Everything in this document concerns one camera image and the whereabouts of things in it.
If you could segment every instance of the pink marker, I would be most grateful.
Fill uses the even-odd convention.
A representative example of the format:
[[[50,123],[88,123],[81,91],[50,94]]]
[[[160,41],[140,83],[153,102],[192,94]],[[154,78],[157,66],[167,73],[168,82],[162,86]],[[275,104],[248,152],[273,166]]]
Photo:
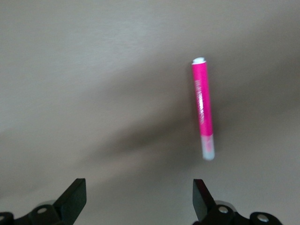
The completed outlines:
[[[205,59],[194,59],[192,69],[195,82],[203,158],[206,160],[213,160],[215,157],[215,148],[210,109],[210,90]]]

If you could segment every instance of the white marker tip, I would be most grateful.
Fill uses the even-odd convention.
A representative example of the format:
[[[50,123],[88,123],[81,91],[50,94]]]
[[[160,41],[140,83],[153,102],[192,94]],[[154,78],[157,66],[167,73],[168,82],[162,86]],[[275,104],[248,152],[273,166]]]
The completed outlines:
[[[200,58],[196,58],[193,60],[192,64],[201,64],[201,63],[205,63],[205,58],[204,57],[200,57]]]
[[[202,142],[202,156],[203,159],[207,161],[211,161],[215,158],[215,146],[214,146],[214,138],[211,136],[201,136]]]

